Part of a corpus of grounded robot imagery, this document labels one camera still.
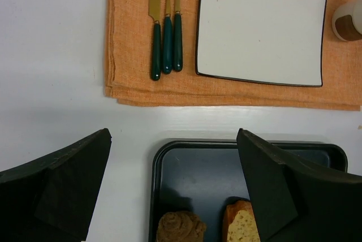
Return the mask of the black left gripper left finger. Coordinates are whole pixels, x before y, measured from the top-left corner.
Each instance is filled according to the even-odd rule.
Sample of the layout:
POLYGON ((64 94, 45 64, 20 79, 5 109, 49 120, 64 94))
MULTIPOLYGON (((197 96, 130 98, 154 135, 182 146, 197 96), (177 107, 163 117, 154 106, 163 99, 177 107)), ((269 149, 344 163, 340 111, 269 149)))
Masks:
POLYGON ((86 241, 110 148, 104 128, 1 171, 1 241, 86 241))

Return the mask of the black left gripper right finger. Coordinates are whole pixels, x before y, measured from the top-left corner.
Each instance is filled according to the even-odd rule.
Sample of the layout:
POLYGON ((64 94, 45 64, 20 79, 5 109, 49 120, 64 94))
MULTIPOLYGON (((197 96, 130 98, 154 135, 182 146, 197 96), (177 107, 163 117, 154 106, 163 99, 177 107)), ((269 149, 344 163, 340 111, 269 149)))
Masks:
POLYGON ((361 176, 237 135, 261 241, 361 241, 361 176))

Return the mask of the dark brown swirl bread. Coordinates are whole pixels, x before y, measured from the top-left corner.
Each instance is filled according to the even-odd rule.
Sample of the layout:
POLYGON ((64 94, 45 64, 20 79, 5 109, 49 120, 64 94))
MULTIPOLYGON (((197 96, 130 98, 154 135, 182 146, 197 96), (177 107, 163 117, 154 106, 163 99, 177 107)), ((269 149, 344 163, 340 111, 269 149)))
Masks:
POLYGON ((156 241, 160 242, 203 242, 206 224, 190 211, 164 214, 158 222, 156 241))

